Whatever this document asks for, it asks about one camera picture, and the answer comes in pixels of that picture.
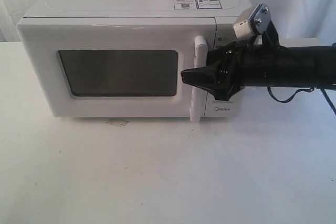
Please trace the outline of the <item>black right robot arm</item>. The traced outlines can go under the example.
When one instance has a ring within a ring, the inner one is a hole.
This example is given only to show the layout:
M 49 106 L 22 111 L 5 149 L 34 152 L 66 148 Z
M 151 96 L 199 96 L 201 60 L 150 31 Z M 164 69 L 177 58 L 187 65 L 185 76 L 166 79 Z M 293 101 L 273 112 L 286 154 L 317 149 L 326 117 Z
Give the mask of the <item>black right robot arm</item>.
M 335 89 L 335 47 L 241 45 L 207 54 L 206 66 L 181 72 L 185 84 L 228 101 L 244 87 Z

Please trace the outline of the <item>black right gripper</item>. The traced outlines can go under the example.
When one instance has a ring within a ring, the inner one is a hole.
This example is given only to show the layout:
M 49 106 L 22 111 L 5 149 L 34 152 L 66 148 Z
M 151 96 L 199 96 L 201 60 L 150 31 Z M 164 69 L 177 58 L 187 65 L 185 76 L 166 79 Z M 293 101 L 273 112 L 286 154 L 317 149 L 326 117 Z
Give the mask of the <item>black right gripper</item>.
M 262 45 L 230 42 L 207 54 L 207 67 L 186 69 L 182 81 L 200 88 L 218 101 L 228 101 L 245 87 L 262 87 L 262 73 L 258 72 Z M 219 62 L 218 67 L 209 65 Z

